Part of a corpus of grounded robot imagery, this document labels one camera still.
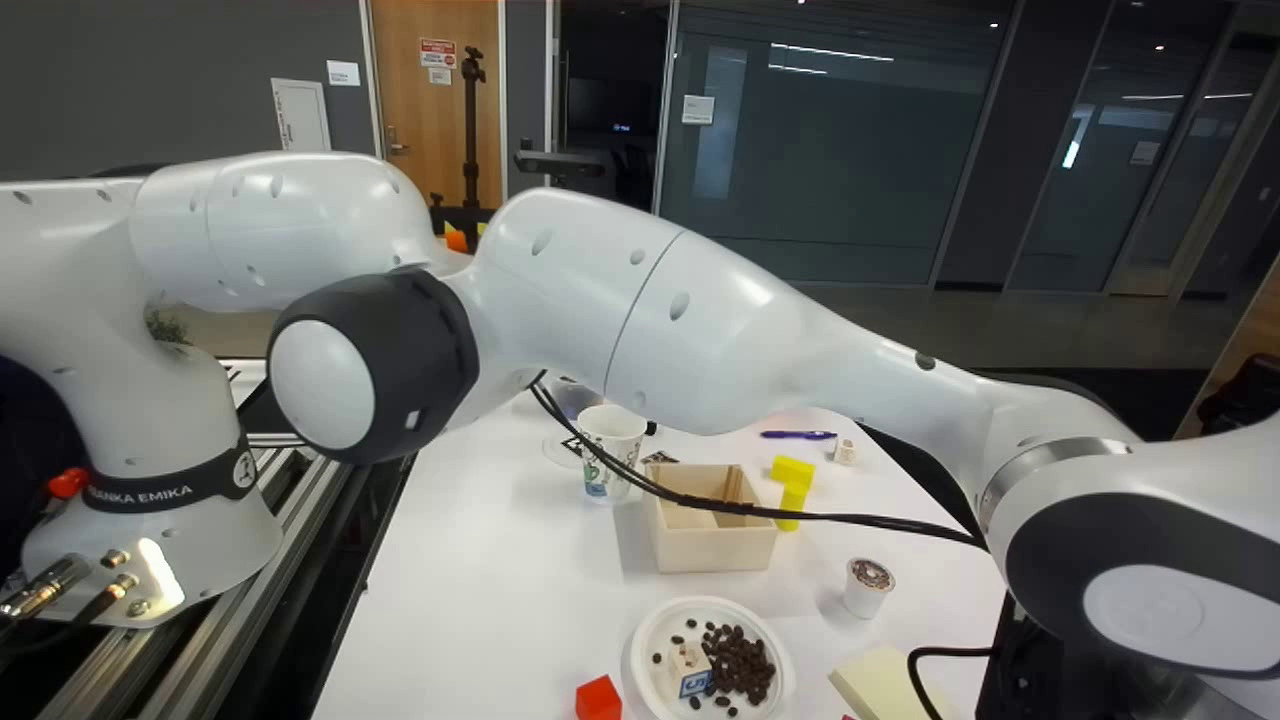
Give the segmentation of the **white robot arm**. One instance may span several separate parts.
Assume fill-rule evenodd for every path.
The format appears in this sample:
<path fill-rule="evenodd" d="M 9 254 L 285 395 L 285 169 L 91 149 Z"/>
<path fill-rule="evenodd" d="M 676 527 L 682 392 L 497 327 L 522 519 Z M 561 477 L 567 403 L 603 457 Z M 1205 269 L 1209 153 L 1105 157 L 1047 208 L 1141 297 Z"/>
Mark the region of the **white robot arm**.
<path fill-rule="evenodd" d="M 273 313 L 269 384 L 347 465 L 411 457 L 544 374 L 681 431 L 840 413 L 926 451 L 1052 635 L 1205 676 L 1280 670 L 1280 415 L 1144 441 L 1108 410 L 970 375 L 617 202 L 526 190 L 471 254 L 360 153 L 248 153 L 152 178 L 17 180 L 0 358 L 50 389 L 87 483 L 22 546 L 60 618 L 128 589 L 155 628 L 279 551 L 223 367 L 152 336 L 163 304 Z"/>

